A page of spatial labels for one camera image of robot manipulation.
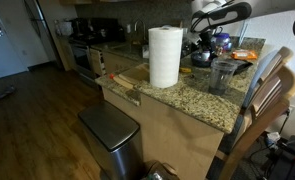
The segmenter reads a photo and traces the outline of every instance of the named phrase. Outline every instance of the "trash can lid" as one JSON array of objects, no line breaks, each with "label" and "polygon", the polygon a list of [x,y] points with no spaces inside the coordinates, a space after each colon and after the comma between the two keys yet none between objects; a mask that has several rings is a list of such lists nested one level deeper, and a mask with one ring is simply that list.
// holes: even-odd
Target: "trash can lid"
[{"label": "trash can lid", "polygon": [[139,131],[139,124],[104,101],[78,113],[88,130],[107,148],[114,151]]}]

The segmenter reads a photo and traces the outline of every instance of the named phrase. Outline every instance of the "paper towel roll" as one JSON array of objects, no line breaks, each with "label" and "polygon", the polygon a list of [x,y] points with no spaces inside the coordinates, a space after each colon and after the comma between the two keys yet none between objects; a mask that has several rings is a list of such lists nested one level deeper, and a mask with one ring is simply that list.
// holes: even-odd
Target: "paper towel roll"
[{"label": "paper towel roll", "polygon": [[178,81],[183,29],[152,28],[148,33],[150,84],[170,87]]}]

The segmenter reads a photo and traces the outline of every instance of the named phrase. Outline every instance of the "wooden floor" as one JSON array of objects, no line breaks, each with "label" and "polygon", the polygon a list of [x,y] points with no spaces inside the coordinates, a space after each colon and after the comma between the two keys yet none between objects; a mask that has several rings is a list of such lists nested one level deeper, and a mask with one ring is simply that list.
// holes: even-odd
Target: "wooden floor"
[{"label": "wooden floor", "polygon": [[101,93],[53,67],[2,78],[0,90],[11,84],[0,100],[0,180],[98,180],[77,113]]}]

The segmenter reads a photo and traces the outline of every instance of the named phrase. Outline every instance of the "glass jar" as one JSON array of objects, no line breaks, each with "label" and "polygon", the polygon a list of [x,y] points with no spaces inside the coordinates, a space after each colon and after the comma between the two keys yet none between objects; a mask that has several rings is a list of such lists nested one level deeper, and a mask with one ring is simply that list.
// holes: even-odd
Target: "glass jar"
[{"label": "glass jar", "polygon": [[220,56],[226,52],[229,42],[230,38],[228,33],[215,34],[211,38],[212,49],[217,56]]}]

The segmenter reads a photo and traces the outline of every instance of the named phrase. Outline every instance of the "backsplash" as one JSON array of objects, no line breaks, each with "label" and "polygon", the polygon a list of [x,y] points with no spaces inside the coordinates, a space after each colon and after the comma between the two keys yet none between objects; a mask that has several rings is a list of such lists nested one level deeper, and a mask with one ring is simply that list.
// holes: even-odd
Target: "backsplash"
[{"label": "backsplash", "polygon": [[190,0],[138,0],[129,2],[103,3],[94,2],[91,5],[76,5],[78,17],[104,17],[117,18],[126,29],[141,19],[149,28],[163,25],[179,26],[180,21],[184,27],[190,27],[191,7]]}]

